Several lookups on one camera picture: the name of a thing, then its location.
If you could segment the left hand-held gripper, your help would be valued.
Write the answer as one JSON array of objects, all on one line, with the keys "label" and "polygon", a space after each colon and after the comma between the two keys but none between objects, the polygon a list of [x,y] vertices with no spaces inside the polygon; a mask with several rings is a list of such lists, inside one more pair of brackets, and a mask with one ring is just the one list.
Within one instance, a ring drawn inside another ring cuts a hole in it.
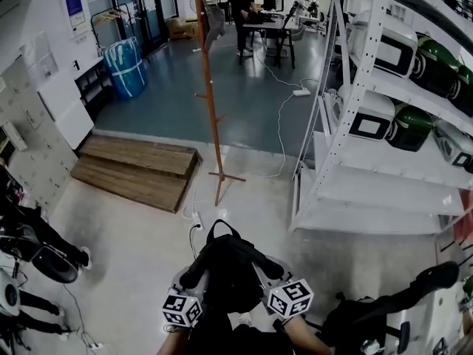
[{"label": "left hand-held gripper", "polygon": [[188,267],[185,267],[174,275],[162,307],[166,323],[181,328],[193,328],[202,316],[209,277],[208,271],[204,271],[196,287],[185,288],[180,283],[180,277],[187,270]]}]

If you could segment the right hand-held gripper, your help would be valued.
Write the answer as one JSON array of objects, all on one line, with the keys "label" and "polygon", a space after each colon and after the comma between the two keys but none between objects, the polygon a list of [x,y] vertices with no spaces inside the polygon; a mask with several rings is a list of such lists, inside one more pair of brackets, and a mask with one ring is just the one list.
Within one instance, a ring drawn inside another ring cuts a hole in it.
[{"label": "right hand-held gripper", "polygon": [[254,265],[262,287],[263,302],[269,314],[279,318],[293,318],[307,312],[313,301],[313,291],[306,279],[297,278],[291,267],[282,260],[268,257],[283,268],[280,278],[271,279],[257,264]]}]

